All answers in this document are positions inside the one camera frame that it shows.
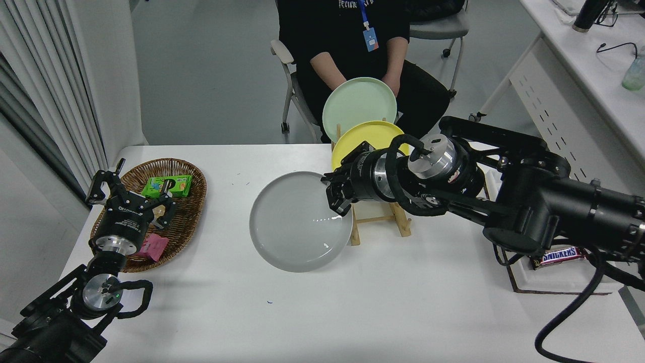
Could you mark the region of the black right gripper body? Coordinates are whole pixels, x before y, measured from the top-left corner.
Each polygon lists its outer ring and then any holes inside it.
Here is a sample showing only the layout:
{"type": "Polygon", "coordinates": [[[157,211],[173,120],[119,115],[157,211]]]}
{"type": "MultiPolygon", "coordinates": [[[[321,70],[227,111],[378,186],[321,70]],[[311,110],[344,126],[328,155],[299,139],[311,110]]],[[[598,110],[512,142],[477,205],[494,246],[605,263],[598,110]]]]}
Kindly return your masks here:
{"type": "Polygon", "coordinates": [[[353,199],[385,201],[374,181],[375,167],[385,151],[365,151],[353,161],[353,199]]]}

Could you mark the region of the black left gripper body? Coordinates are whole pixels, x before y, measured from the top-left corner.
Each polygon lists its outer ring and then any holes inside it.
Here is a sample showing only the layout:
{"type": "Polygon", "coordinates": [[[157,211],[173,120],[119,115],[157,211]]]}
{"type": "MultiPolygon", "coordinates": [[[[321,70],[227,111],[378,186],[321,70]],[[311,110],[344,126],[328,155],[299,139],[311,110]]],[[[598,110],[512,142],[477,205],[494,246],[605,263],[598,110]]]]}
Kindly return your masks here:
{"type": "Polygon", "coordinates": [[[143,196],[129,192],[126,200],[129,204],[123,202],[120,196],[108,198],[103,218],[94,234],[95,245],[109,236],[126,239],[133,245],[143,243],[154,214],[150,209],[145,209],[149,202],[143,196]]]}

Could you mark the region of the person's left hand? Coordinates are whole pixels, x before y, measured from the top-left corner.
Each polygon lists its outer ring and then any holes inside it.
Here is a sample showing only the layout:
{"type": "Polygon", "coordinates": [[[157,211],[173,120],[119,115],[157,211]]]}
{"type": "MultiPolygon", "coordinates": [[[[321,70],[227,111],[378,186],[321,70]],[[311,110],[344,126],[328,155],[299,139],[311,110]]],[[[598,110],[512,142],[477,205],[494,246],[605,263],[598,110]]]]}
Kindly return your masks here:
{"type": "Polygon", "coordinates": [[[395,73],[386,73],[381,81],[386,84],[393,92],[394,97],[398,97],[401,88],[401,75],[395,73]]]}

